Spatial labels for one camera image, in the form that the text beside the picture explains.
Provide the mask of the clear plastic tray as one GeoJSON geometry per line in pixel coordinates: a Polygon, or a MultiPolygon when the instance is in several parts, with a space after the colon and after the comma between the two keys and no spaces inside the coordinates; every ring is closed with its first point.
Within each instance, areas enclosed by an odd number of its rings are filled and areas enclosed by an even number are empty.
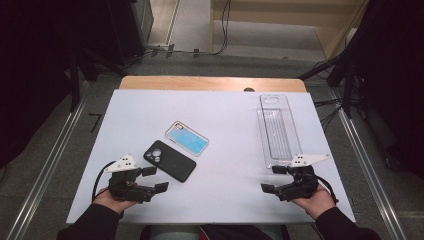
{"type": "Polygon", "coordinates": [[[287,97],[261,95],[257,117],[265,166],[288,166],[302,148],[287,97]]]}

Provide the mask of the black curtain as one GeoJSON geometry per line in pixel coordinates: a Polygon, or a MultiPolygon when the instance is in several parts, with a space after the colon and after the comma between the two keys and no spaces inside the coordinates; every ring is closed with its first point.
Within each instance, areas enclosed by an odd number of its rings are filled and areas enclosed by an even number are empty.
{"type": "Polygon", "coordinates": [[[424,0],[370,0],[354,63],[389,166],[424,180],[424,0]]]}
{"type": "Polygon", "coordinates": [[[101,0],[0,0],[0,168],[62,100],[74,49],[87,48],[101,0]]]}

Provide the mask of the aluminium floor rail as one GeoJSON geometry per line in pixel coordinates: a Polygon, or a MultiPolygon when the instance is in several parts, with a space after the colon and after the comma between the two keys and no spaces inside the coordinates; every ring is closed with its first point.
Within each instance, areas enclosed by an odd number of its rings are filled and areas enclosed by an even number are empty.
{"type": "Polygon", "coordinates": [[[79,90],[81,100],[76,105],[75,110],[68,114],[66,121],[61,128],[61,131],[56,138],[47,159],[44,162],[41,172],[38,174],[38,177],[33,184],[31,191],[25,198],[23,205],[20,208],[19,214],[16,217],[16,220],[14,221],[14,224],[6,237],[6,240],[23,239],[29,224],[31,223],[31,220],[35,215],[36,210],[46,192],[53,173],[61,160],[61,156],[85,107],[87,97],[91,92],[91,89],[92,84],[88,81],[84,81],[79,90]]]}
{"type": "Polygon", "coordinates": [[[344,113],[336,90],[330,89],[329,95],[325,134],[357,223],[372,228],[383,240],[408,240],[354,119],[344,113]]]}

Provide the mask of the person's right hand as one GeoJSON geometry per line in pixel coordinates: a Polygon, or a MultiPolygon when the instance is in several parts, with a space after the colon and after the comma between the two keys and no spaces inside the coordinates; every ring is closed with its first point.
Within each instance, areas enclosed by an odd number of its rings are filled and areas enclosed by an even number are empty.
{"type": "Polygon", "coordinates": [[[336,206],[330,193],[322,185],[317,187],[316,192],[310,198],[293,199],[292,202],[304,209],[314,220],[327,210],[336,206]]]}

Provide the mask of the white board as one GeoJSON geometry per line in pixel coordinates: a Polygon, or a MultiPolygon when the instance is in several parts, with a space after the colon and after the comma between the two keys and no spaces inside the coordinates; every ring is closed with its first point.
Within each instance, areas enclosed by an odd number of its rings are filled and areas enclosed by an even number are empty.
{"type": "Polygon", "coordinates": [[[168,182],[168,190],[124,214],[125,221],[143,224],[285,224],[306,223],[309,216],[291,202],[264,193],[261,184],[281,186],[289,175],[265,166],[257,107],[259,92],[117,90],[113,93],[76,192],[69,222],[75,222],[91,202],[92,189],[109,177],[107,163],[131,154],[145,167],[143,154],[163,140],[181,121],[209,140],[209,145],[185,182],[163,171],[140,177],[153,186],[168,182]]]}

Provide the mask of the black phone case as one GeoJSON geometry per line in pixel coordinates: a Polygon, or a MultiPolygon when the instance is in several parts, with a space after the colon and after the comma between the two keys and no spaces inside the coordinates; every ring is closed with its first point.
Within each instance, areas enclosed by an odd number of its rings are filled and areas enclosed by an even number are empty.
{"type": "Polygon", "coordinates": [[[185,182],[197,166],[194,160],[160,140],[156,140],[145,151],[143,157],[179,182],[185,182]]]}

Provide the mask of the person's left hand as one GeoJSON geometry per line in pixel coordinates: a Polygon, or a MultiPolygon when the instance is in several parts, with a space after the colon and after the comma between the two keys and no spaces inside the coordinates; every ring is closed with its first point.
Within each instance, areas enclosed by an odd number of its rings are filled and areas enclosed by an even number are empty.
{"type": "Polygon", "coordinates": [[[136,205],[136,202],[134,201],[120,201],[120,200],[114,199],[107,188],[101,189],[95,195],[93,203],[107,207],[115,211],[117,214],[121,214],[126,209],[136,205]]]}

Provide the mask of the wooden shelf unit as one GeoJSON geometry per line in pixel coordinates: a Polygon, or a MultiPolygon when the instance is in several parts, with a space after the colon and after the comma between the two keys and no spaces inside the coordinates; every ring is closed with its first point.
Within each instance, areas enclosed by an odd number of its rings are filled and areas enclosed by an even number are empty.
{"type": "Polygon", "coordinates": [[[369,0],[210,0],[212,44],[231,55],[332,59],[369,0]]]}

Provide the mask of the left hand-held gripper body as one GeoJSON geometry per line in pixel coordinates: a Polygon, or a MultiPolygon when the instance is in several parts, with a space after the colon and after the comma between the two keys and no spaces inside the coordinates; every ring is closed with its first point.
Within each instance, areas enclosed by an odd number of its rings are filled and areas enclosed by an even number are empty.
{"type": "Polygon", "coordinates": [[[142,176],[142,169],[131,154],[107,166],[104,172],[111,173],[108,189],[112,197],[120,201],[149,202],[155,195],[155,188],[136,184],[137,178],[142,176]]]}

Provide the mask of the black metal stand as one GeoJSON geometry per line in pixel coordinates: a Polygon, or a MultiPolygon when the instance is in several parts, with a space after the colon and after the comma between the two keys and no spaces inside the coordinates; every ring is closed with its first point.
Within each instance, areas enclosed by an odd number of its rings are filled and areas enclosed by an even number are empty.
{"type": "Polygon", "coordinates": [[[71,112],[74,112],[78,104],[81,102],[79,73],[82,73],[88,81],[96,81],[99,76],[99,72],[95,68],[93,62],[100,63],[121,77],[128,75],[128,73],[123,68],[113,64],[111,61],[107,60],[89,48],[74,49],[71,52],[69,58],[69,74],[72,96],[70,107],[71,112]]]}
{"type": "Polygon", "coordinates": [[[312,76],[323,72],[324,70],[328,70],[329,68],[331,68],[331,72],[326,79],[328,86],[337,87],[342,82],[342,80],[345,80],[342,97],[342,109],[346,116],[351,119],[351,107],[353,106],[352,93],[356,76],[356,66],[353,63],[353,60],[351,59],[351,53],[348,50],[343,50],[340,54],[330,60],[318,63],[311,70],[298,76],[298,79],[305,81],[312,76]]]}

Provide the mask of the iridescent phone case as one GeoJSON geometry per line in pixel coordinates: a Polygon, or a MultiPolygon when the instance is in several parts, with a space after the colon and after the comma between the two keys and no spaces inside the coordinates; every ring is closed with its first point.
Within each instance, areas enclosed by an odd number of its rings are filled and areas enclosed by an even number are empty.
{"type": "Polygon", "coordinates": [[[209,145],[209,140],[186,124],[176,121],[165,132],[165,137],[193,156],[200,156],[209,145]]]}

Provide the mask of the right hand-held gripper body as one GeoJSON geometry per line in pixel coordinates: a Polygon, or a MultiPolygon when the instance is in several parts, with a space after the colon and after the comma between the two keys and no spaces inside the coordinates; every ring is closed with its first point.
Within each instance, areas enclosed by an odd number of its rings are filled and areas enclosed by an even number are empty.
{"type": "Polygon", "coordinates": [[[275,195],[281,201],[291,201],[298,198],[310,198],[317,190],[318,176],[313,164],[327,160],[328,155],[297,154],[287,165],[293,182],[275,187],[275,195]]]}

